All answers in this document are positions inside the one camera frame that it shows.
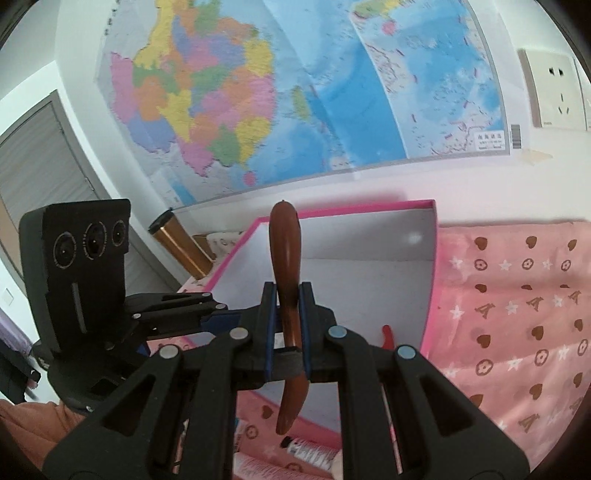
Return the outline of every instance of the colorful map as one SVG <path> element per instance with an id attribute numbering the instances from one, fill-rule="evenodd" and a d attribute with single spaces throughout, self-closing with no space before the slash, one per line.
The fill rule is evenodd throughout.
<path id="1" fill-rule="evenodd" d="M 508 153 L 498 80 L 465 0 L 121 0 L 97 82 L 172 207 Z"/>

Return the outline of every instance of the wall socket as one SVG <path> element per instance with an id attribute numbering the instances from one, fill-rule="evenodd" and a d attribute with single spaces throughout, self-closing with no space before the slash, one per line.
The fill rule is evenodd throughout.
<path id="1" fill-rule="evenodd" d="M 540 50 L 519 50 L 530 92 L 534 125 L 587 130 L 583 94 L 574 59 Z"/>

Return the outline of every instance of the metal rivet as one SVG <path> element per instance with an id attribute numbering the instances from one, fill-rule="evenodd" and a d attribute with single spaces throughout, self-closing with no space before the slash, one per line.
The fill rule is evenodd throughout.
<path id="1" fill-rule="evenodd" d="M 345 338 L 347 336 L 347 329 L 341 325 L 333 325 L 329 328 L 329 335 L 332 338 Z"/>
<path id="2" fill-rule="evenodd" d="M 398 347 L 398 356 L 405 360 L 412 360 L 417 356 L 417 351 L 411 346 L 403 345 Z"/>
<path id="3" fill-rule="evenodd" d="M 234 340 L 244 340 L 248 336 L 248 330 L 243 327 L 236 327 L 230 330 L 230 336 Z"/>
<path id="4" fill-rule="evenodd" d="M 178 355 L 179 349 L 176 345 L 164 345 L 158 352 L 162 358 L 174 358 Z"/>

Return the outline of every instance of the barcode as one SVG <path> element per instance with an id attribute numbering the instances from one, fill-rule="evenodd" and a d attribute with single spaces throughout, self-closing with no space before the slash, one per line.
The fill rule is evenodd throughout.
<path id="1" fill-rule="evenodd" d="M 521 148 L 521 126 L 511 125 L 511 141 L 513 148 Z"/>

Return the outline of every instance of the gray door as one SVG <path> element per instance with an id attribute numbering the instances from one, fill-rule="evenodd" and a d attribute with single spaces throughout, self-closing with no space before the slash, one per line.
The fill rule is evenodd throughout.
<path id="1" fill-rule="evenodd" d="M 0 240 L 19 274 L 14 239 L 23 214 L 51 203 L 99 198 L 72 153 L 52 102 L 0 139 L 0 197 Z M 173 290 L 133 243 L 125 256 L 125 284 L 128 294 Z"/>

